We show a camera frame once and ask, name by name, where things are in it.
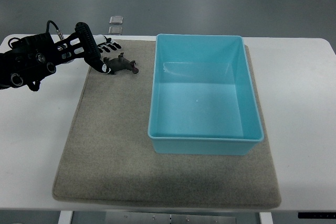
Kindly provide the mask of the black white robotic hand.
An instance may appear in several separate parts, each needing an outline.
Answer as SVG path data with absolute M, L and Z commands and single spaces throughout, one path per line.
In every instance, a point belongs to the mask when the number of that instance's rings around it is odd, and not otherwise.
M 78 22 L 75 26 L 75 32 L 84 51 L 85 62 L 101 73 L 111 73 L 114 71 L 108 67 L 101 59 L 103 53 L 117 51 L 121 46 L 111 38 L 104 35 L 94 36 L 89 26 L 84 22 Z

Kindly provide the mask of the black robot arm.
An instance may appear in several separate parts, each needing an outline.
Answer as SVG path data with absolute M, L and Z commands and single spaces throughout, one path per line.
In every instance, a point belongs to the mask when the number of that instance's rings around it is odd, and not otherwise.
M 90 36 L 89 26 L 79 22 L 75 32 L 65 38 L 49 20 L 45 33 L 11 38 L 7 43 L 10 50 L 1 53 L 1 89 L 28 86 L 38 91 L 42 79 L 56 73 L 58 65 L 86 57 Z

